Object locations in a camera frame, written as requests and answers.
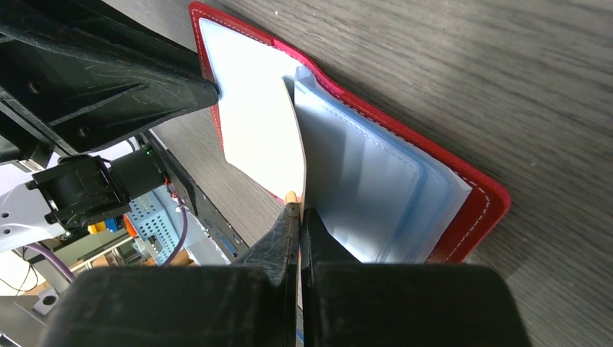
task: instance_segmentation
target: screw hole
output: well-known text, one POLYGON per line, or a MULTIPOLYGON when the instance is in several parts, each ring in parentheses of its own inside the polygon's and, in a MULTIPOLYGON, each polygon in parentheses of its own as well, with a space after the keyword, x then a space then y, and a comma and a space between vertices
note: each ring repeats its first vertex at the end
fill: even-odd
POLYGON ((27 84, 27 88, 32 94, 40 94, 40 83, 38 82, 29 82, 27 84))
POLYGON ((57 301, 57 298, 55 296, 47 295, 43 299, 43 305, 46 305, 46 306, 53 305, 55 304, 56 301, 57 301))

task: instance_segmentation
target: blue component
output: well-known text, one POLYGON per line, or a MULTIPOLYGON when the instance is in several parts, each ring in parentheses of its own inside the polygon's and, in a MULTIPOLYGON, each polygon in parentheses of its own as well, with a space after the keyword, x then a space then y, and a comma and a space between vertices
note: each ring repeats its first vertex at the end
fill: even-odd
POLYGON ((179 242, 168 212, 153 192, 130 202, 132 211, 127 213, 138 236, 145 243, 151 243, 155 254, 151 256, 160 265, 164 263, 179 242))
POLYGON ((230 241, 228 241, 228 239, 223 237, 221 234, 218 234, 218 236, 219 236, 219 239, 221 240, 221 243, 223 243, 223 245, 226 246, 228 251, 230 251, 230 253, 234 254, 234 257, 235 257, 238 253, 236 251, 236 248, 234 248, 234 246, 232 246, 232 243, 230 241))
POLYGON ((105 220, 104 225, 111 233, 114 233, 119 230, 119 227, 117 226, 117 222, 115 221, 115 218, 105 220))

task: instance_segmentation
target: red wallet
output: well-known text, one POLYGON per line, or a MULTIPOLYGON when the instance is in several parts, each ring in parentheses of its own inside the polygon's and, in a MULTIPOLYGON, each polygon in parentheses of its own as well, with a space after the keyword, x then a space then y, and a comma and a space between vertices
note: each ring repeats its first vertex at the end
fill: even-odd
MULTIPOLYGON (((299 61, 311 70, 317 82, 340 102, 351 107, 363 117, 386 128, 389 132, 421 148, 423 151, 451 168, 467 184, 472 186, 473 189, 471 193, 458 214, 443 233, 441 239, 428 257, 427 262, 461 262, 509 210, 511 204, 510 195, 501 184, 436 143, 418 134, 405 124, 400 123, 390 115, 381 112, 354 94, 344 90, 326 76, 304 53, 274 36, 267 34, 263 30, 248 25, 208 5, 193 2, 189 5, 189 13, 192 19, 192 27, 194 29, 198 56, 200 58, 200 65, 204 78, 214 82, 205 44, 200 34, 201 18, 217 22, 219 25, 228 29, 276 48, 299 61)), ((213 122, 217 128, 219 140, 223 148, 219 107, 217 105, 211 107, 211 114, 213 115, 213 122)))

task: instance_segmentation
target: black plastic bracket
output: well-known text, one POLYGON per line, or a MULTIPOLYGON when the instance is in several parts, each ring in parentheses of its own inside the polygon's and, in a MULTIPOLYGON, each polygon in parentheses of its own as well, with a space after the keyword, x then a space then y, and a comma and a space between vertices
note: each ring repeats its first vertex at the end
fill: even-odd
POLYGON ((101 0, 0 8, 0 117, 60 155, 101 150, 218 101, 195 52, 101 0))

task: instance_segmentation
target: white stitching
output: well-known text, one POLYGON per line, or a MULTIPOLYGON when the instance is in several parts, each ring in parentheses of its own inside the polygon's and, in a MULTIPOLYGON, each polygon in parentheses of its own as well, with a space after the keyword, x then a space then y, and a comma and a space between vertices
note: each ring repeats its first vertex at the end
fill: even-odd
MULTIPOLYGON (((194 32, 196 33, 196 49, 198 50, 198 54, 202 57, 200 60, 200 69, 202 70, 202 74, 205 76, 205 79, 209 79, 209 76, 207 74, 207 69, 205 67, 205 60, 204 60, 204 44, 205 44, 205 40, 202 36, 200 36, 200 27, 198 26, 198 21, 196 20, 196 14, 195 12, 199 12, 200 14, 203 14, 206 16, 206 14, 202 11, 200 11, 199 9, 195 9, 192 12, 192 24, 194 26, 194 32)), ((219 114, 217 113, 217 111, 215 110, 215 107, 211 107, 210 112, 213 114, 213 125, 215 125, 215 129, 217 130, 217 136, 219 136, 219 143, 221 146, 221 150, 223 151, 223 137, 221 136, 221 126, 219 123, 221 123, 221 119, 219 118, 219 114)))
POLYGON ((473 226, 466 232, 466 234, 464 234, 464 237, 462 237, 462 239, 460 240, 460 242, 458 242, 458 244, 455 245, 455 248, 449 253, 449 255, 445 258, 445 260, 443 260, 443 262, 447 262, 449 260, 449 258, 451 258, 454 254, 455 251, 458 250, 458 248, 460 248, 460 246, 462 245, 462 243, 464 242, 464 240, 466 240, 466 238, 468 237, 468 235, 470 235, 473 230, 475 230, 475 228, 477 227, 477 225, 481 222, 481 220, 483 220, 483 217, 485 216, 485 214, 487 213, 487 210, 489 209, 489 196, 486 194, 486 192, 479 186, 476 185, 475 182, 467 179, 466 177, 462 177, 460 176, 464 181, 467 181, 468 183, 470 183, 472 186, 476 187, 480 192, 483 193, 483 195, 485 196, 485 200, 487 201, 485 204, 485 208, 483 209, 483 211, 481 211, 481 215, 477 218, 477 220, 475 221, 475 223, 473 224, 473 226))
MULTIPOLYGON (((222 24, 223 26, 226 26, 226 27, 231 27, 231 28, 232 28, 232 29, 234 29, 235 31, 237 31, 237 32, 239 32, 239 33, 241 33, 241 34, 243 34, 243 35, 245 35, 245 36, 249 37, 249 38, 252 38, 253 40, 256 40, 256 41, 258 41, 258 42, 260 42, 260 43, 263 43, 263 44, 265 44, 265 45, 267 45, 267 46, 269 46, 269 47, 272 47, 272 48, 274 48, 274 49, 276 49, 276 50, 278 50, 278 51, 281 51, 281 52, 283 52, 283 53, 285 53, 285 54, 289 55, 290 57, 294 58, 295 60, 300 61, 300 59, 296 58, 296 57, 295 57, 295 56, 294 56, 294 55, 293 55, 291 52, 285 52, 285 51, 280 50, 278 47, 275 47, 275 46, 270 46, 270 45, 266 44, 264 41, 262 41, 262 40, 260 40, 260 39, 258 39, 258 38, 255 38, 253 35, 250 35, 250 34, 248 34, 248 33, 245 33, 243 30, 238 29, 237 27, 233 26, 233 25, 232 25, 232 24, 230 24, 230 23, 227 23, 227 22, 224 22, 223 20, 219 20, 219 19, 217 19, 217 18, 211 17, 209 14, 207 14, 207 13, 203 12, 203 11, 202 11, 202 10, 200 10, 200 9, 193 9, 193 10, 192 10, 192 23, 193 23, 193 25, 194 25, 194 31, 196 32, 196 34, 197 34, 197 39, 198 39, 198 42, 197 42, 197 44, 196 44, 196 47, 198 48, 198 52, 199 52, 201 55, 203 55, 203 54, 204 54, 204 52, 202 52, 202 51, 201 51, 201 48, 200 48, 200 46, 201 46, 201 45, 204 45, 204 40, 200 38, 200 28, 197 26, 197 21, 196 21, 196 18, 195 18, 194 12, 198 12, 198 13, 202 14, 203 16, 205 16, 206 18, 209 18, 209 19, 211 19, 211 20, 213 20, 213 21, 215 21, 215 22, 217 22, 217 23, 219 23, 219 24, 222 24)), ((202 59, 200 60, 200 65, 201 65, 201 67, 202 67, 202 71, 203 71, 203 73, 205 74, 205 77, 206 77, 206 74, 207 74, 207 73, 206 73, 206 69, 205 69, 205 67, 204 67, 204 60, 202 60, 202 59)), ((338 99, 338 100, 339 100, 341 103, 343 103, 345 106, 347 106, 347 107, 351 108, 352 110, 354 110, 354 111, 355 111, 355 112, 357 112, 358 114, 362 115, 364 118, 366 118, 366 119, 368 119, 368 120, 370 120, 370 121, 373 121, 375 124, 379 124, 379 125, 381 125, 381 123, 379 123, 378 121, 375 121, 373 118, 368 117, 366 114, 364 114, 364 113, 363 113, 363 112, 361 112, 361 111, 358 111, 358 110, 357 110, 356 108, 354 108, 353 106, 348 105, 348 104, 347 104, 347 103, 346 103, 344 100, 342 100, 342 99, 340 98, 340 95, 339 95, 339 94, 335 93, 333 90, 330 90, 330 88, 328 88, 328 87, 327 87, 325 84, 323 84, 323 87, 324 87, 324 89, 326 89, 326 91, 328 91, 330 94, 332 94, 332 95, 333 95, 335 98, 337 98, 337 99, 338 99)), ((219 138, 221 138, 221 130, 219 129, 219 127, 218 127, 218 125, 217 125, 217 124, 216 124, 215 126, 218 128, 219 138)), ((407 142, 407 143, 410 143, 410 142, 409 142, 407 139, 404 139, 404 138, 400 137, 400 136, 399 136, 399 135, 397 135, 396 133, 394 133, 394 132, 392 132, 392 131, 390 131, 390 133, 392 133, 392 134, 394 134, 395 136, 397 136, 397 137, 401 138, 403 141, 405 141, 405 142, 407 142)), ((486 215, 486 213, 487 213, 487 211, 488 211, 488 209, 489 209, 489 206, 490 206, 490 204, 491 204, 491 201, 490 201, 489 195, 488 195, 488 194, 487 194, 487 193, 486 193, 486 192, 485 192, 485 191, 484 191, 484 190, 483 190, 483 189, 482 189, 480 186, 478 186, 478 185, 477 185, 475 182, 473 182, 473 181, 471 181, 471 180, 467 179, 466 177, 462 177, 462 176, 461 176, 461 175, 460 175, 460 174, 459 174, 457 171, 453 171, 453 172, 455 172, 455 173, 456 173, 457 175, 459 175, 459 176, 460 176, 460 177, 461 177, 461 178, 462 178, 464 181, 468 182, 468 183, 469 183, 470 185, 472 185, 473 187, 476 187, 476 188, 477 188, 477 189, 478 189, 478 190, 479 190, 479 191, 480 191, 480 192, 481 192, 481 193, 482 193, 482 194, 485 196, 486 204, 485 204, 485 208, 484 208, 484 209, 483 209, 483 211, 481 212, 481 215, 480 215, 480 216, 477 218, 477 220, 475 221, 475 223, 473 224, 473 226, 472 226, 472 227, 471 227, 471 228, 470 228, 470 229, 469 229, 469 230, 466 232, 466 234, 464 234, 464 237, 462 237, 462 239, 460 240, 460 242, 458 242, 458 244, 457 244, 457 245, 455 246, 455 248, 454 248, 454 249, 451 251, 451 253, 449 253, 449 255, 448 255, 446 258, 445 258, 445 260, 443 260, 443 262, 447 262, 447 261, 448 261, 448 260, 449 260, 449 259, 450 259, 450 258, 451 258, 451 257, 452 257, 454 254, 455 254, 455 251, 457 251, 457 250, 458 250, 458 248, 460 248, 460 246, 461 246, 461 245, 462 245, 462 243, 463 243, 463 242, 466 240, 466 238, 468 238, 468 236, 469 236, 469 235, 470 235, 470 234, 473 232, 473 230, 474 230, 474 229, 477 227, 477 225, 478 225, 478 224, 479 224, 479 223, 480 223, 480 222, 483 220, 483 217, 486 215)))

